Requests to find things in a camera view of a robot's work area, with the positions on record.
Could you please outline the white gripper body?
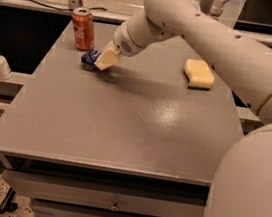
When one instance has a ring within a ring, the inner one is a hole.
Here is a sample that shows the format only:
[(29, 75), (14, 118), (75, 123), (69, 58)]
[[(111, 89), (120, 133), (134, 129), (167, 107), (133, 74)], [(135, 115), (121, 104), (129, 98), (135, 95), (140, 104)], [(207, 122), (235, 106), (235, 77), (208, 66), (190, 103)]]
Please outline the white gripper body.
[(114, 32), (113, 43), (121, 55), (125, 57), (133, 57), (137, 55), (139, 52), (143, 51), (143, 48), (136, 45), (132, 38), (129, 36), (127, 21), (118, 26), (117, 30)]

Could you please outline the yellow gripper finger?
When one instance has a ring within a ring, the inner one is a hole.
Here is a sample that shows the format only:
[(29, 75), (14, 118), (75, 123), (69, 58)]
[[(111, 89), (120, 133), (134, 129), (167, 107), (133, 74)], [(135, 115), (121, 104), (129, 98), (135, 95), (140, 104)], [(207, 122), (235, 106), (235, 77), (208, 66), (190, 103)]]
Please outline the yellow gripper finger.
[(99, 57), (95, 61), (95, 66), (99, 70), (105, 70), (111, 66), (114, 66), (120, 61), (121, 52), (116, 45), (110, 41), (99, 54)]

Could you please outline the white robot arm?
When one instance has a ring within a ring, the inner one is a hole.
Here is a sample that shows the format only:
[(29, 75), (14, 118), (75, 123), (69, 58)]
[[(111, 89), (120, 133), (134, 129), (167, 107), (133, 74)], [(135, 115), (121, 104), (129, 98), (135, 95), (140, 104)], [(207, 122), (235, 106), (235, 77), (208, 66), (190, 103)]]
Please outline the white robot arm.
[(144, 0), (96, 65), (105, 69), (156, 41), (182, 37), (263, 122), (220, 162), (204, 217), (272, 217), (272, 49), (202, 13), (194, 0)]

